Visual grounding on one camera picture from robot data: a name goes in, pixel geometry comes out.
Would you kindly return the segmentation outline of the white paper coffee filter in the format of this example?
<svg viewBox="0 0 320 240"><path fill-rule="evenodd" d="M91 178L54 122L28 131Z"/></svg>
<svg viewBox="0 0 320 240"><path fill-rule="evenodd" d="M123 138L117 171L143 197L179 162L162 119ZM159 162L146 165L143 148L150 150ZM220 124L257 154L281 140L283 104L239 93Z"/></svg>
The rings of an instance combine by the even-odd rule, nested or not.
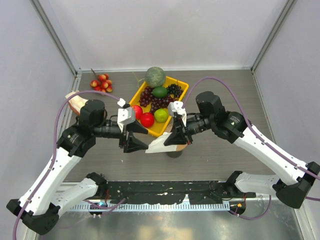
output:
<svg viewBox="0 0 320 240"><path fill-rule="evenodd" d="M164 143L171 135L171 132L164 132L161 136L153 140L149 145L148 149L145 150L146 154L154 154L154 153L166 153L166 152L176 152L177 145L168 145L165 146Z"/></svg>

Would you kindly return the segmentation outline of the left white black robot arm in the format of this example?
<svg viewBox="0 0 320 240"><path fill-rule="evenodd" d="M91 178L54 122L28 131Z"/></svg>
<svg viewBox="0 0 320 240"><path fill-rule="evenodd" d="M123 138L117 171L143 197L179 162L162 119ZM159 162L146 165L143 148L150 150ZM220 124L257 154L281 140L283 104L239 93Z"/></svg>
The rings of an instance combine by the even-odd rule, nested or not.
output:
<svg viewBox="0 0 320 240"><path fill-rule="evenodd" d="M63 131L54 142L51 160L32 187L19 199L11 199L7 209L35 233L43 236L51 231L59 218L77 203L107 194L107 180L100 174L89 173L79 184L57 195L56 191L68 173L80 162L97 138L116 139L124 153L148 149L148 145L134 137L148 134L135 117L129 104L118 110L117 120L107 119L101 100L88 100L80 108L76 123Z"/></svg>

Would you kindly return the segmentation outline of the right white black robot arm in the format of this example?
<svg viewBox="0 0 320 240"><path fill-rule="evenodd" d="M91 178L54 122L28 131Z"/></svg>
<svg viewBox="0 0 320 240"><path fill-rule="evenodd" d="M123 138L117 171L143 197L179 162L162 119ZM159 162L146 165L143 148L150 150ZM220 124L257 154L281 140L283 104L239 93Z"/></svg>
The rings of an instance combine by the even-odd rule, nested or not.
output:
<svg viewBox="0 0 320 240"><path fill-rule="evenodd" d="M191 118L187 117L183 102L169 104L173 128L164 145L190 145L193 135L212 130L218 138L246 150L274 172L274 175L233 172L226 185L230 196L262 193L276 196L288 207L299 209L319 175L319 164L314 161L306 163L281 149L242 114L226 111L220 97L213 92L202 92L195 101L199 113Z"/></svg>

